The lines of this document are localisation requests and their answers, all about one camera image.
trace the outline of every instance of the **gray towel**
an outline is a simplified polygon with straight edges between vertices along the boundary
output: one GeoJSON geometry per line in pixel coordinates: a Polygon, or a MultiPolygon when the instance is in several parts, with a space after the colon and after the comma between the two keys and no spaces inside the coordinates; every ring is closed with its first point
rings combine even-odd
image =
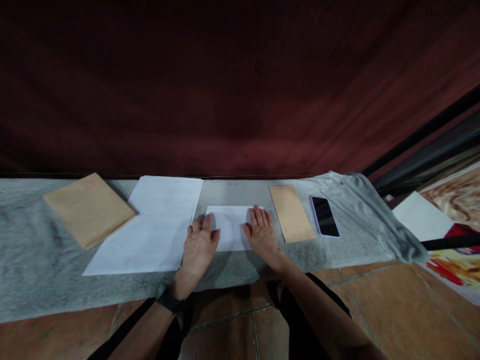
{"type": "MultiPolygon", "coordinates": [[[[174,272],[82,276],[98,247],[81,250],[42,197],[71,182],[0,179],[0,322],[145,299],[173,277],[174,272]]],[[[125,200],[137,183],[107,182],[125,200]]],[[[391,259],[428,260],[422,244],[358,173],[329,172],[297,180],[205,180],[196,216],[205,214],[208,205],[254,204],[272,212],[280,247],[304,272],[391,259]],[[285,243],[269,186],[290,184],[314,230],[310,196],[329,200],[340,238],[318,235],[313,240],[285,243]]],[[[219,252],[196,290],[252,284],[273,276],[252,251],[219,252]]]]}

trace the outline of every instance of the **tiled floor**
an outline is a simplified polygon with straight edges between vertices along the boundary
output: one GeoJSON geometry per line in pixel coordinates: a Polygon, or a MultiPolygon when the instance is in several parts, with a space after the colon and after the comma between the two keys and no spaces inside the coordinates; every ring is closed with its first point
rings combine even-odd
{"type": "MultiPolygon", "coordinates": [[[[318,270],[390,359],[480,359],[480,307],[417,265],[318,270]]],[[[287,359],[289,327],[263,283],[195,294],[181,359],[287,359]]],[[[0,324],[0,358],[86,359],[141,304],[0,324]]]]}

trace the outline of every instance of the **watch strap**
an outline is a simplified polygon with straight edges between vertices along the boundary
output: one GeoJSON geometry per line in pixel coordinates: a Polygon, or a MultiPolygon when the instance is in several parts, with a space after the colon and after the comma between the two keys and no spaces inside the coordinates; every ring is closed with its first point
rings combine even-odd
{"type": "Polygon", "coordinates": [[[165,287],[163,293],[156,299],[156,302],[162,305],[164,308],[170,310],[174,315],[182,311],[185,306],[185,300],[177,300],[170,292],[169,288],[165,287]]]}

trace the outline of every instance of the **dark red curtain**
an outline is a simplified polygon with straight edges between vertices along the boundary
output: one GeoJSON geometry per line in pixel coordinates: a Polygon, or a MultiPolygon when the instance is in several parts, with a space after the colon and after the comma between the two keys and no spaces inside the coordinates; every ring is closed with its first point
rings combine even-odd
{"type": "Polygon", "coordinates": [[[476,1],[20,3],[4,174],[361,171],[480,84],[476,1]]]}

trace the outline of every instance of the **black phone screen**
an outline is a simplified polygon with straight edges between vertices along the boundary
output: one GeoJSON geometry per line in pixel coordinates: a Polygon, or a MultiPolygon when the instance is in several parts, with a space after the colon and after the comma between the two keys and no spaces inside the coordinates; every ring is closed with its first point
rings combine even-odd
{"type": "Polygon", "coordinates": [[[339,237],[339,230],[335,224],[334,215],[330,209],[327,199],[321,197],[311,197],[311,202],[316,214],[316,221],[322,235],[339,237]]]}

